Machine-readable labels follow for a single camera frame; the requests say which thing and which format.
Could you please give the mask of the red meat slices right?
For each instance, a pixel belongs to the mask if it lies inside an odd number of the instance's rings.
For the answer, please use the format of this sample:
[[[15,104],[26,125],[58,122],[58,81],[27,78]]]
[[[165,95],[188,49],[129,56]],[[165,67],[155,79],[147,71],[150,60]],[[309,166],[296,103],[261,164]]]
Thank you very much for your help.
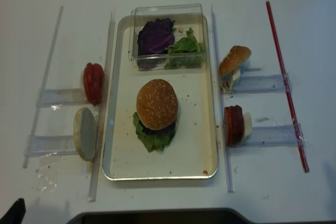
[[[238,105],[227,106],[224,110],[226,127],[226,145],[240,144],[244,134],[244,117],[242,108]]]

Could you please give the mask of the red tomato slices left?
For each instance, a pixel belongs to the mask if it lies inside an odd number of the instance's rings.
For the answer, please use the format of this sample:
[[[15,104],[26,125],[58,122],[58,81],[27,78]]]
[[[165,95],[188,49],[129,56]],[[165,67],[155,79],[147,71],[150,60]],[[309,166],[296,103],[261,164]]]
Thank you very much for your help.
[[[103,68],[98,63],[87,63],[83,73],[83,84],[87,100],[92,105],[101,103],[103,80]]]

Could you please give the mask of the metal baking tray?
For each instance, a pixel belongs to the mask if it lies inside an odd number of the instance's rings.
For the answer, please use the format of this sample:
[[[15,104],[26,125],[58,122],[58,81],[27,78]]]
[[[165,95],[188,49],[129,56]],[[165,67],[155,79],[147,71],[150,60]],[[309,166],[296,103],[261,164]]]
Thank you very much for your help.
[[[218,168],[210,59],[190,69],[138,71],[128,58],[131,18],[118,24],[102,170],[109,180],[206,179]],[[140,88],[152,79],[168,81],[181,117],[162,152],[148,152],[133,125]]]

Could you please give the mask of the sesame bun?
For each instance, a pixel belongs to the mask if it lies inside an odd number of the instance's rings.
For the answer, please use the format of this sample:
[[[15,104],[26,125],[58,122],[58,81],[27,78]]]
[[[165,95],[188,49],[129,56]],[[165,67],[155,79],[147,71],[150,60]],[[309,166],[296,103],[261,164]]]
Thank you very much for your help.
[[[250,56],[251,50],[248,47],[234,45],[219,64],[220,76],[224,77],[231,73],[247,61]]]
[[[162,130],[177,120],[178,99],[173,87],[163,79],[146,83],[136,97],[136,110],[142,124],[153,131]]]

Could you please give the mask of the clear rail left of tray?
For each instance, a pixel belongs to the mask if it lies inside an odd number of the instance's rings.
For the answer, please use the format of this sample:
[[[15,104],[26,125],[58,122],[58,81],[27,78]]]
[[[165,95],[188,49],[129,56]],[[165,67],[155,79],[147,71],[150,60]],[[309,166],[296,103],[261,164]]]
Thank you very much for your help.
[[[108,86],[109,86],[110,69],[111,69],[111,55],[112,55],[112,47],[113,47],[114,28],[115,28],[115,18],[114,18],[113,12],[111,12],[109,29],[108,29],[106,60],[105,60],[105,65],[104,65],[102,101],[101,101],[101,106],[100,106],[98,128],[97,128],[96,152],[95,152],[95,157],[94,157],[93,165],[92,165],[88,202],[95,202],[96,195],[97,195],[99,170],[100,170],[100,157],[101,157],[103,132],[104,132],[104,121],[105,121],[106,107],[107,107],[107,100],[108,100],[107,96],[108,96]]]

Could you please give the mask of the sesame top bun rear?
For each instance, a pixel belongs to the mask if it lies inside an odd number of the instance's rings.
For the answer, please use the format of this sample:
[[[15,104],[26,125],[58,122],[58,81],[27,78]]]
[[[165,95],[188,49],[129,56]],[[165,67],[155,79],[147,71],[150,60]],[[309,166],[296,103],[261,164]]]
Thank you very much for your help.
[[[220,76],[224,77],[231,73],[247,61],[250,56],[251,50],[248,47],[234,45],[219,64]]]

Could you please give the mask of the sesame top bun front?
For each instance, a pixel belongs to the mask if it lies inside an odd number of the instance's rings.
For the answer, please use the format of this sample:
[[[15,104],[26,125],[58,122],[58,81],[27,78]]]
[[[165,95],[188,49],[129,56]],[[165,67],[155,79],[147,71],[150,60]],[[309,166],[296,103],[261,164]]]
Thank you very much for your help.
[[[162,130],[177,120],[178,99],[173,87],[163,79],[146,83],[136,97],[136,110],[142,124],[153,131]]]

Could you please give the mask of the purple cabbage leaf in container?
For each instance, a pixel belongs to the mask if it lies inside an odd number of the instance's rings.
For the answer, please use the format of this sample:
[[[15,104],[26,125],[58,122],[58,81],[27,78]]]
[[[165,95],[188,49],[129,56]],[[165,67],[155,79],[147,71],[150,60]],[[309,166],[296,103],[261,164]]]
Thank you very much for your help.
[[[175,43],[173,26],[174,21],[169,18],[147,22],[138,34],[138,55],[165,54]]]

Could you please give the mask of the green lettuce in container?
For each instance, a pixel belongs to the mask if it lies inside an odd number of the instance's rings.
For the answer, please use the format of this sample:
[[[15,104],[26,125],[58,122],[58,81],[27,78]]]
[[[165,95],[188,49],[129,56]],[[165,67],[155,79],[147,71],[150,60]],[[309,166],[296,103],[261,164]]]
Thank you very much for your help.
[[[186,31],[186,37],[181,38],[179,41],[167,48],[169,55],[202,51],[202,45],[196,40],[194,31],[191,27]]]

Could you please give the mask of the clear plastic container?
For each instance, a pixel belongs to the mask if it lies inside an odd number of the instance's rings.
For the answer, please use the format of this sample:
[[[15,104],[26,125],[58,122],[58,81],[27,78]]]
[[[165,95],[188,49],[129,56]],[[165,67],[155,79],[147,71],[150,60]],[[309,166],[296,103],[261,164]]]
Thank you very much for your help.
[[[165,54],[139,56],[138,34],[147,22],[155,21],[157,18],[169,18],[174,21],[175,43],[186,37],[186,31],[191,27],[196,40],[201,43],[203,51],[169,55],[166,49]],[[206,54],[205,24],[206,20],[201,4],[138,7],[131,13],[128,58],[140,71],[201,67],[204,64]]]

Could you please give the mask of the purple cabbage leaf on stack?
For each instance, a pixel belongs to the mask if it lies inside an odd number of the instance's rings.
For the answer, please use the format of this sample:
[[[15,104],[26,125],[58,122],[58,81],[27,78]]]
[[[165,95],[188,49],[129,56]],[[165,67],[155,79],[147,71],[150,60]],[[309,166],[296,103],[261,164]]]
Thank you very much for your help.
[[[140,122],[140,125],[142,126],[142,131],[145,133],[145,134],[157,134],[157,135],[164,135],[166,134],[167,132],[169,132],[170,130],[175,130],[176,128],[176,121],[174,121],[172,124],[170,124],[169,126],[163,128],[163,129],[160,129],[160,130],[151,130],[147,127],[144,126],[144,124],[142,122]]]

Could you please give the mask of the dark monitor edge bottom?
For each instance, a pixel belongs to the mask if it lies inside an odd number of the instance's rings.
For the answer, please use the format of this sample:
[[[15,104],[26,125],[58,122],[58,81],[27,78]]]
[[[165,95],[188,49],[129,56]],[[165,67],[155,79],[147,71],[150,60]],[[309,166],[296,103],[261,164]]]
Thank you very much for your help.
[[[252,223],[230,209],[189,209],[86,213],[69,223]]]

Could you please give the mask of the clear rail far left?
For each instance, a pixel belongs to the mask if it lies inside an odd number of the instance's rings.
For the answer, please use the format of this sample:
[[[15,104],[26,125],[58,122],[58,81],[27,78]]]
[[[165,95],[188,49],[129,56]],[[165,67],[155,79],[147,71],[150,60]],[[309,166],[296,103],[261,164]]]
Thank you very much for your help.
[[[46,90],[46,84],[47,84],[47,80],[48,80],[48,76],[49,76],[49,71],[50,71],[52,58],[53,58],[54,51],[55,51],[55,46],[56,46],[56,43],[57,43],[57,38],[58,38],[58,33],[59,33],[59,28],[60,28],[63,12],[64,12],[64,6],[61,5],[60,9],[59,9],[57,21],[56,21],[56,27],[55,27],[55,30],[54,30],[54,33],[53,33],[53,36],[52,36],[52,40],[51,40],[51,44],[50,44],[50,48],[49,48],[48,58],[47,58],[46,67],[45,67],[44,74],[43,74],[43,79],[42,79],[40,91],[39,91],[38,96],[37,96],[36,109],[35,109],[35,114],[34,114],[34,121],[33,121],[31,131],[30,131],[30,134],[28,136],[27,143],[26,143],[26,152],[24,154],[24,161],[23,161],[23,166],[22,166],[23,169],[26,169],[28,167],[28,164],[29,164],[30,153],[31,153],[32,148],[33,148],[33,141],[34,141],[34,137],[35,137],[35,134],[36,134],[37,124],[38,124],[38,120],[39,120],[39,116],[40,116],[40,108],[41,108],[41,104],[42,104],[42,99],[43,99],[43,95],[44,95],[45,90]]]

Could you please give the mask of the clear rail of tray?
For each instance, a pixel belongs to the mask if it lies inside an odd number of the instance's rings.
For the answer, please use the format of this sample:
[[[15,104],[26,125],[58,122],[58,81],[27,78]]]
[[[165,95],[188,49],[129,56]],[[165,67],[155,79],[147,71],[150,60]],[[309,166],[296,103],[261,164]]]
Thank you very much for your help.
[[[224,153],[224,165],[225,165],[225,174],[226,174],[226,185],[228,193],[234,193],[234,185],[233,185],[233,175],[232,168],[230,163],[230,151],[226,145],[226,125],[225,125],[225,117],[224,117],[224,106],[223,106],[223,97],[221,95],[221,84],[220,84],[220,75],[219,75],[219,54],[218,54],[218,39],[217,39],[217,27],[216,27],[216,15],[213,11],[213,6],[211,5],[211,23],[212,23],[212,33],[213,33],[213,48],[214,48],[214,58],[215,58],[215,76],[218,86],[218,102],[219,102],[219,117],[220,124],[222,129],[222,146]]]
[[[98,128],[97,128],[96,152],[95,152],[95,157],[94,157],[93,165],[92,165],[88,202],[95,202],[96,195],[97,195],[99,170],[100,170],[100,157],[101,157],[103,132],[104,132],[104,121],[105,121],[106,107],[107,107],[107,100],[108,100],[107,96],[108,96],[108,86],[109,86],[110,69],[111,69],[111,55],[112,55],[112,47],[113,47],[114,28],[115,28],[115,18],[114,18],[113,12],[111,12],[109,29],[108,29],[106,60],[105,60],[105,65],[104,65],[102,101],[101,101],[101,106],[100,106]]]

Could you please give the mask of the green lettuce on stack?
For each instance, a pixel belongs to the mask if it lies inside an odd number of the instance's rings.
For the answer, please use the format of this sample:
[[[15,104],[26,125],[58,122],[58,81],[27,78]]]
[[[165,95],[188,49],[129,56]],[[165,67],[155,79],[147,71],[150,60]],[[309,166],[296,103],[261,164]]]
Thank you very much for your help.
[[[163,151],[165,147],[169,146],[173,138],[175,137],[176,130],[170,130],[164,135],[157,134],[145,134],[142,131],[142,126],[140,125],[141,120],[138,114],[135,112],[133,114],[133,125],[135,126],[135,132],[138,139],[143,143],[147,151]]]

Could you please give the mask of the white cheese block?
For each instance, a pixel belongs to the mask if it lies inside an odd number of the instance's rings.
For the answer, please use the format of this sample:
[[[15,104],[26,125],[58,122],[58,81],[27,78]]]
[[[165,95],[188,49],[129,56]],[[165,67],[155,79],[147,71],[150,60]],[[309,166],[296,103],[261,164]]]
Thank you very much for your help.
[[[244,133],[243,133],[243,140],[249,138],[252,132],[252,120],[251,120],[251,114],[245,113],[243,115],[244,117]]]

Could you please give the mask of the black object bottom left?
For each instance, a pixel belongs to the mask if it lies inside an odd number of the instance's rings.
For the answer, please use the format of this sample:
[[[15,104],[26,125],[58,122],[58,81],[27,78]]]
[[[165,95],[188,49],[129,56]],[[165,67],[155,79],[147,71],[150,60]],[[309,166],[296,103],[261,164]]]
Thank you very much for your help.
[[[1,217],[0,224],[21,224],[26,213],[25,201],[17,199],[7,213]]]

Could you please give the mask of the clear rail right of tray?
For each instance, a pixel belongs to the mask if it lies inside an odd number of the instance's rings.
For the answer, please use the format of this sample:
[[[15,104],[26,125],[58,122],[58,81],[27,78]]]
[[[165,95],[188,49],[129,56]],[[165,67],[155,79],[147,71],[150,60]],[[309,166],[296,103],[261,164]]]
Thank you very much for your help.
[[[216,27],[216,15],[213,11],[213,6],[211,5],[211,23],[212,23],[212,33],[213,33],[213,48],[214,48],[214,58],[215,58],[215,76],[218,86],[218,102],[219,102],[219,117],[220,124],[222,129],[222,146],[224,153],[224,165],[225,165],[225,174],[226,174],[226,185],[228,193],[234,193],[234,185],[233,185],[233,175],[232,168],[230,163],[230,151],[226,145],[226,125],[225,125],[225,117],[224,117],[224,106],[223,106],[223,97],[221,95],[221,84],[220,84],[220,75],[219,75],[219,54],[218,54],[218,39],[217,39],[217,27]]]

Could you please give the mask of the red plastic rail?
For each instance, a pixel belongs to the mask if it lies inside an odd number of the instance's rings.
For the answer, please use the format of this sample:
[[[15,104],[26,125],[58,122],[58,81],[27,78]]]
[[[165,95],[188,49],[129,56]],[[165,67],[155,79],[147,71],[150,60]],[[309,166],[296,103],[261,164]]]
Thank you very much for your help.
[[[299,152],[301,165],[302,165],[303,171],[305,173],[309,173],[310,169],[309,169],[309,166],[308,166],[308,162],[307,162],[307,158],[306,158],[306,154],[305,154],[305,149],[304,149],[304,146],[303,146],[303,140],[304,140],[303,139],[303,133],[302,133],[302,130],[301,130],[300,125],[298,123],[294,103],[293,103],[293,100],[292,100],[291,84],[290,84],[290,80],[289,80],[289,77],[288,77],[286,69],[285,69],[285,64],[284,64],[282,53],[281,53],[280,43],[279,43],[277,31],[276,31],[276,26],[275,26],[274,17],[273,17],[272,10],[271,10],[270,1],[266,1],[266,9],[267,9],[268,18],[269,18],[269,22],[270,22],[270,26],[271,26],[272,36],[273,36],[274,43],[275,43],[275,49],[276,49],[276,53],[277,53],[279,67],[280,67],[282,79],[283,79],[285,90],[286,90],[286,97],[287,97],[289,111],[290,111],[290,115],[291,115],[291,121],[292,121],[292,124],[293,124],[293,128],[295,130],[295,137],[296,137],[296,140],[297,140],[297,147],[298,147],[298,152]]]

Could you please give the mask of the bun half left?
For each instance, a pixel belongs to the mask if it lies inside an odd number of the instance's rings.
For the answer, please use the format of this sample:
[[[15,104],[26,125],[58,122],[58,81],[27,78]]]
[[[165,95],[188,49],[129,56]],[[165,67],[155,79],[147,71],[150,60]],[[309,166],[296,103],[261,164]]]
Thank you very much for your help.
[[[96,151],[96,119],[89,108],[83,107],[77,111],[73,122],[73,139],[76,151],[84,161],[91,161]]]

